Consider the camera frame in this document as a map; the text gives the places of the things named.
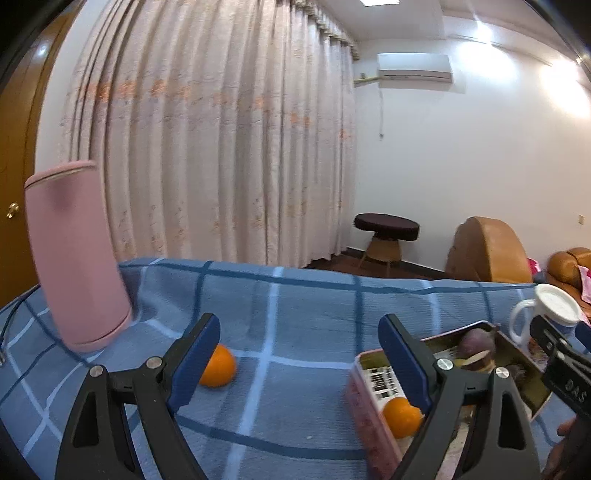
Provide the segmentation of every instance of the blue checkered bedsheet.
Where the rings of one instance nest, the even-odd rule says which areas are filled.
[[[134,322],[108,348],[66,349],[43,292],[18,311],[0,368],[0,417],[42,479],[54,477],[62,433],[87,369],[135,368],[162,355],[194,316],[217,315],[238,359],[226,387],[198,387],[177,421],[212,480],[366,478],[365,455],[343,399],[351,363],[378,348],[377,324],[395,313],[416,337],[486,319],[506,328],[532,285],[383,280],[328,271],[140,259],[121,265]],[[8,310],[0,312],[0,325]],[[533,422],[541,463],[572,416],[553,397]],[[147,479],[160,478],[135,407],[128,409]]]

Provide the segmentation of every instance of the brown sofa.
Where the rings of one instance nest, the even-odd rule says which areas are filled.
[[[505,222],[485,217],[470,217],[457,228],[446,274],[456,280],[533,281],[527,255],[515,232]]]
[[[581,306],[587,318],[591,318],[591,305],[581,298],[581,273],[578,265],[591,268],[589,248],[571,248],[566,252],[556,252],[548,262],[546,281],[570,294]]]

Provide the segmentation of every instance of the pink thermos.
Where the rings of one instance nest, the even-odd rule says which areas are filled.
[[[63,342],[79,352],[104,348],[132,313],[96,164],[77,161],[33,175],[25,202],[35,268]]]

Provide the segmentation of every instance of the floral curtain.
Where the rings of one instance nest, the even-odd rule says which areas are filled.
[[[118,257],[301,267],[340,252],[354,52],[314,2],[112,0],[61,157],[99,163]]]

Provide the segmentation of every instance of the air conditioner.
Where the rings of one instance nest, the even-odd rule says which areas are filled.
[[[378,53],[378,69],[388,80],[453,82],[449,57],[440,53]]]

